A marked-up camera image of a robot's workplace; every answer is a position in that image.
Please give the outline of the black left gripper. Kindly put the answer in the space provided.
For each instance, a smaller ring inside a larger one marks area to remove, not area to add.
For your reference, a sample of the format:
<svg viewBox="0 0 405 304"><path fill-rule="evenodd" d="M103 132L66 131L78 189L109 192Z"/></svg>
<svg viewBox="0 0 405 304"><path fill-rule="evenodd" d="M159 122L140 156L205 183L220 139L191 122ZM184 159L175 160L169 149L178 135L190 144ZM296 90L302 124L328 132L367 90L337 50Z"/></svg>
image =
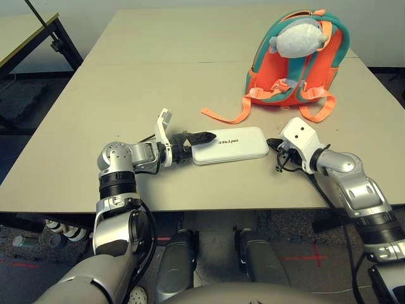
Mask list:
<svg viewBox="0 0 405 304"><path fill-rule="evenodd" d="M172 135L171 138L164 141L164 164L172 164L173 162L179 164L192 158L191 146L210 143L215 138L216 134L207 131L196 133L182 132ZM186 141L188 141L191 146L186 146Z"/></svg>

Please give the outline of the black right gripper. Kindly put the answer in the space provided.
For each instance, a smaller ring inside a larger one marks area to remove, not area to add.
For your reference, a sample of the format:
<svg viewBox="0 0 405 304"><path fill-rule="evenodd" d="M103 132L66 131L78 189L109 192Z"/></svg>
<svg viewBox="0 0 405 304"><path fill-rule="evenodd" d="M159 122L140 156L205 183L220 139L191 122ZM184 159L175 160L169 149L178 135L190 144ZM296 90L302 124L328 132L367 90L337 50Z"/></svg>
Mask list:
<svg viewBox="0 0 405 304"><path fill-rule="evenodd" d="M288 149L285 150L281 147L281 144L284 141L282 139L277 139L277 138L269 138L268 139L268 145L271 148L275 148L277 151L277 156L276 156L276 171L277 172L297 172L297 171L303 171L302 169L302 159L299 155L299 153L295 149ZM292 163L295 165L294 168L289 168L287 167L288 163Z"/></svg>

